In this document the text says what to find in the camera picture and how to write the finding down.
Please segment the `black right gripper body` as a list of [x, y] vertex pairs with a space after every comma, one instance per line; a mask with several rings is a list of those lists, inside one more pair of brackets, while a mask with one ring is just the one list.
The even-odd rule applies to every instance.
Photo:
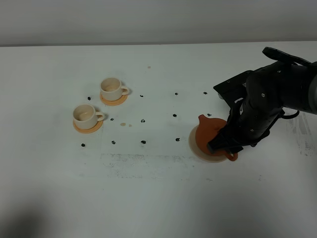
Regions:
[[226, 86], [246, 90], [243, 101], [231, 111], [226, 126], [227, 148], [239, 148], [256, 144], [282, 110], [280, 75], [276, 72], [259, 71], [241, 73], [226, 81]]

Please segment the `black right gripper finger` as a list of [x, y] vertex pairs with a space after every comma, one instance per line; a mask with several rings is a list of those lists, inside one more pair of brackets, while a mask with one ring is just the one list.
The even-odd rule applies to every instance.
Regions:
[[217, 135], [208, 142], [207, 147], [211, 153], [218, 151], [238, 153], [243, 150], [243, 146], [235, 137], [234, 130], [229, 126], [220, 129]]

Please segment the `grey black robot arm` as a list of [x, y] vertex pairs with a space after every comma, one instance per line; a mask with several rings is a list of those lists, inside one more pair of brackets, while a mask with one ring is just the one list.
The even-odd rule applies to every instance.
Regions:
[[210, 152], [237, 153], [256, 146], [278, 119], [317, 112], [317, 64], [266, 47], [273, 64], [240, 73], [214, 90], [230, 107], [227, 124], [207, 147]]

